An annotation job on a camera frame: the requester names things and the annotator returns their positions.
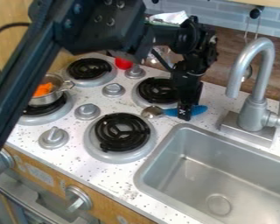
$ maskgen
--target stove knob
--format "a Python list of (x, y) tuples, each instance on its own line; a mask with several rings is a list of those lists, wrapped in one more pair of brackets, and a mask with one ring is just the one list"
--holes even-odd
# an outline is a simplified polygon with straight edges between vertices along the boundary
[(82, 121), (93, 120), (98, 117), (100, 113), (100, 108), (92, 103), (81, 105), (74, 111), (75, 117)]
[(68, 133), (57, 127), (52, 127), (39, 137), (39, 145), (46, 150), (58, 149), (69, 140)]
[(1, 149), (0, 151), (0, 174), (2, 172), (5, 172), (9, 168), (14, 167), (14, 160), (11, 156), (11, 154), (8, 153), (5, 149)]
[(125, 76), (129, 79), (141, 79), (145, 76), (145, 71), (139, 65), (134, 65), (131, 69), (125, 71)]
[(102, 89), (102, 94), (107, 97), (119, 97), (124, 95), (125, 89), (122, 85), (118, 83), (108, 84)]
[(78, 209), (87, 211), (92, 207), (92, 201), (88, 195), (74, 185), (66, 188), (66, 200), (71, 204), (67, 208), (69, 213), (73, 213)]

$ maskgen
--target backsplash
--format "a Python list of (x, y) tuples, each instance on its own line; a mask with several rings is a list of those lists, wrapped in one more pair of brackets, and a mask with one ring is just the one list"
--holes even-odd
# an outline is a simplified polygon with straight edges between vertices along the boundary
[[(245, 3), (231, 3), (224, 0), (159, 0), (154, 4), (151, 0), (144, 0), (147, 13), (186, 11), (188, 15), (199, 17), (203, 24), (216, 25), (245, 31), (247, 19), (254, 5)], [(257, 19), (250, 19), (249, 31), (255, 32)], [(280, 9), (265, 7), (262, 13), (259, 33), (280, 38)]]

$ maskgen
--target small pot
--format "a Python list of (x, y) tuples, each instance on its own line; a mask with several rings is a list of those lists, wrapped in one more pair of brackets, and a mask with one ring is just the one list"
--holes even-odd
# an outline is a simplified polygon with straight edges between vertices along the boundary
[(29, 106), (39, 107), (45, 106), (56, 102), (63, 94), (63, 92), (68, 91), (74, 87), (74, 83), (70, 80), (63, 80), (56, 74), (48, 73), (40, 84), (46, 84), (51, 82), (52, 92), (49, 94), (44, 94), (38, 97), (32, 97), (29, 101)]

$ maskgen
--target red lid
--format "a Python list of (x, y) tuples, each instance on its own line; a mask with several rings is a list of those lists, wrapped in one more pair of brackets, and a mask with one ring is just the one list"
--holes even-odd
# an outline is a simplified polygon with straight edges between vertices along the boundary
[(121, 58), (115, 58), (115, 64), (118, 68), (122, 70), (127, 70), (133, 66), (133, 62)]

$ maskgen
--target black coil burner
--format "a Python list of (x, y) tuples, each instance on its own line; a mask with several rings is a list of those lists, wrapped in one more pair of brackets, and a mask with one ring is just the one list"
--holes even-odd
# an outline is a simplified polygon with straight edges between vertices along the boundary
[(111, 71), (112, 66), (103, 59), (79, 59), (67, 68), (67, 72), (76, 80), (96, 79)]
[(172, 80), (166, 78), (149, 78), (140, 83), (138, 93), (149, 103), (174, 103), (178, 101), (178, 93)]
[(24, 112), (24, 116), (46, 116), (58, 109), (62, 108), (67, 103), (67, 95), (63, 94), (57, 101), (45, 106), (28, 106)]
[(102, 151), (132, 151), (147, 143), (151, 129), (141, 118), (125, 113), (105, 115), (95, 124)]

